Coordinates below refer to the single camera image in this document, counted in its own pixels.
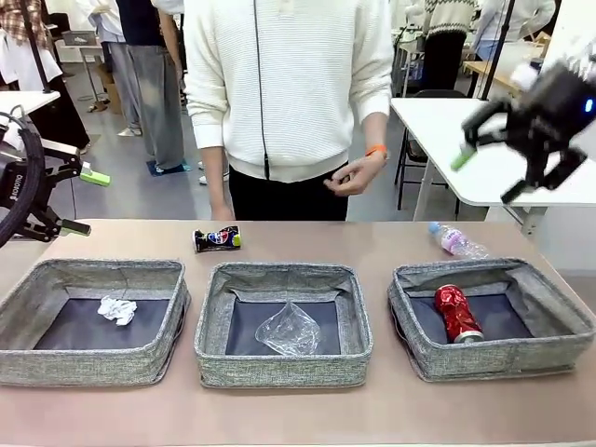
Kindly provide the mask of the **person's right forearm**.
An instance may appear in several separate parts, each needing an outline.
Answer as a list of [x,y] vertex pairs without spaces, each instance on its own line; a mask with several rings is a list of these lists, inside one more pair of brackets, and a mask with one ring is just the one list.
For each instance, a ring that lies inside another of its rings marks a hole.
[[224,149],[212,146],[201,150],[205,176],[208,182],[210,205],[219,209],[226,205],[224,193]]

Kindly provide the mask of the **bystander in patterned knit sweater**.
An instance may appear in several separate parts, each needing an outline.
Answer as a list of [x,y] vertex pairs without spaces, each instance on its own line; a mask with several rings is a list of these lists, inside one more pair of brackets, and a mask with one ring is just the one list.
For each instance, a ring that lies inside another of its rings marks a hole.
[[476,0],[425,0],[421,89],[453,89]]

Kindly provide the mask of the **black trousers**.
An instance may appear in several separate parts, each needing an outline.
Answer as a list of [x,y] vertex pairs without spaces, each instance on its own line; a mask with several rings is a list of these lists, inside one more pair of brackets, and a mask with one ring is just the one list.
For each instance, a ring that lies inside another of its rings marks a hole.
[[333,170],[295,183],[259,179],[229,168],[229,191],[239,221],[343,222],[348,198],[325,184]]

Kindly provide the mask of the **white paper ball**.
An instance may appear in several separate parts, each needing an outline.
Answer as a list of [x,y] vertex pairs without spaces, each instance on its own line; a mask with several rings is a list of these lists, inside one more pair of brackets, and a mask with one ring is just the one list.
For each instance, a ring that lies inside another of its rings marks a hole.
[[97,313],[113,321],[116,326],[127,326],[133,320],[136,310],[136,302],[111,298],[106,295],[101,298]]

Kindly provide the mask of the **grey fabric basket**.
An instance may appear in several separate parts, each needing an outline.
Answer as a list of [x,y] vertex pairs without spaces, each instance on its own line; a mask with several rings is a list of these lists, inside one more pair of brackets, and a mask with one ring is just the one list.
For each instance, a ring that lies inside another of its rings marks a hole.
[[[149,386],[165,374],[190,295],[178,261],[50,259],[0,303],[0,385]],[[137,303],[131,323],[101,298]]]
[[[448,341],[434,303],[447,284],[467,297],[483,341]],[[596,339],[596,318],[521,259],[403,265],[387,293],[400,340],[427,382],[566,373]]]
[[[256,329],[287,302],[321,329],[314,355],[282,356],[255,339]],[[332,388],[366,380],[373,335],[356,272],[340,264],[216,265],[196,327],[203,386]]]

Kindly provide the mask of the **person's left hand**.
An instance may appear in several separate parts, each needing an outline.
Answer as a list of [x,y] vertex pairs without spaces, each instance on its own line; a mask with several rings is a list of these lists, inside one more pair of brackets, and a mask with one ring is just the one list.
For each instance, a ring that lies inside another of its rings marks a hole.
[[338,169],[324,184],[337,196],[362,194],[367,186],[386,165],[381,153],[373,153],[359,158]]

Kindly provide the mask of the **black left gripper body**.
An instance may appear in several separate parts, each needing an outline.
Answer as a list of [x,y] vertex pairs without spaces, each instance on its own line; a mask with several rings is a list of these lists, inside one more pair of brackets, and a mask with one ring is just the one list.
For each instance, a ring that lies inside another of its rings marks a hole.
[[7,222],[7,216],[13,207],[24,196],[24,186],[27,180],[36,179],[36,188],[31,205],[25,215],[25,222],[31,224],[45,224],[41,211],[44,205],[40,202],[40,191],[46,173],[44,161],[30,166],[24,158],[15,156],[0,156],[0,224]]

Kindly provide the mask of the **clear plastic water bottle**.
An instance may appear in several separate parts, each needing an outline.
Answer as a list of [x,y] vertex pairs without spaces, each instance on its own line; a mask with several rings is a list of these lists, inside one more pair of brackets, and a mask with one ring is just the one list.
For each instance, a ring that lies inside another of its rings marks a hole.
[[458,228],[439,222],[428,224],[428,231],[440,247],[452,256],[461,259],[481,260],[489,257],[488,250],[469,239]]

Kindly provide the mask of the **crushed clear plastic container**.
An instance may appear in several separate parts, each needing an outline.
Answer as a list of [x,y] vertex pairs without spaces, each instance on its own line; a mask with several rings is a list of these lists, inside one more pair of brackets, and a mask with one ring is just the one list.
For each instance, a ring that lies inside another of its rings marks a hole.
[[255,339],[282,356],[311,356],[321,341],[321,329],[300,306],[287,302],[256,329]]

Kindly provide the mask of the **white height-adjustable desk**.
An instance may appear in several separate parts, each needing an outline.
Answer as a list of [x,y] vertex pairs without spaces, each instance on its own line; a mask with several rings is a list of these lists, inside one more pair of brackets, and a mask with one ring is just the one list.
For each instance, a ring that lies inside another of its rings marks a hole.
[[[57,92],[0,91],[0,156],[24,158],[30,166],[41,161],[46,166],[55,166],[67,156],[77,156],[75,151],[63,152],[53,142],[43,140],[29,117],[29,113],[58,98]],[[48,185],[44,177],[40,191],[40,202],[44,207],[50,207],[48,202],[55,187]],[[26,237],[25,215],[35,188],[36,179],[26,181],[23,191],[26,197],[13,207],[7,222],[0,224],[0,247],[16,235]]]

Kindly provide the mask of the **person's left forearm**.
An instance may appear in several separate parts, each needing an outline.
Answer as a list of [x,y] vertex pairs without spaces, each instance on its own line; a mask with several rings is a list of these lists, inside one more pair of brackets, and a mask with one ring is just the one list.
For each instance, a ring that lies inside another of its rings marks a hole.
[[386,125],[388,117],[386,114],[375,112],[367,115],[361,123],[364,140],[365,152],[375,144],[384,144],[386,146]]

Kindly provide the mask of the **grey shoebox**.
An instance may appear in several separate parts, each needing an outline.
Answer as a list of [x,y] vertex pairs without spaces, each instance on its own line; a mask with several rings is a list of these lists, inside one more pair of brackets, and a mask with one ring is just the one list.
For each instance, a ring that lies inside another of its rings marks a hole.
[[68,47],[98,47],[98,36],[94,31],[66,31],[61,34]]

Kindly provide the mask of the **person in white sweater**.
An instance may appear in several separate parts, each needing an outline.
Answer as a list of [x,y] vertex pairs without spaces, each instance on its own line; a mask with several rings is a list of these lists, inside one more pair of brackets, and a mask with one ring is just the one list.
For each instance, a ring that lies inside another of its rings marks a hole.
[[388,0],[185,0],[187,110],[200,149],[276,182],[344,165],[356,122],[387,114]]

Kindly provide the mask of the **crushed red cola can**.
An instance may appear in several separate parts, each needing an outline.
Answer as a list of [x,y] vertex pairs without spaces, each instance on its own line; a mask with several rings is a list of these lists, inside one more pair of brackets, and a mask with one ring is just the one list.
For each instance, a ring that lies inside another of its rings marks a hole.
[[447,284],[435,292],[435,307],[440,313],[451,344],[477,343],[484,340],[481,326],[474,318],[465,294]]

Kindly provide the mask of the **crushed blue Pepsi can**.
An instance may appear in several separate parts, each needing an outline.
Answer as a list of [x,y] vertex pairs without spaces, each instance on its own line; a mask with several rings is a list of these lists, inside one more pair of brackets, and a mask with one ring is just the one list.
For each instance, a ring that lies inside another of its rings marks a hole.
[[207,233],[197,229],[193,232],[192,240],[197,253],[239,250],[242,243],[237,225],[230,225],[219,231]]

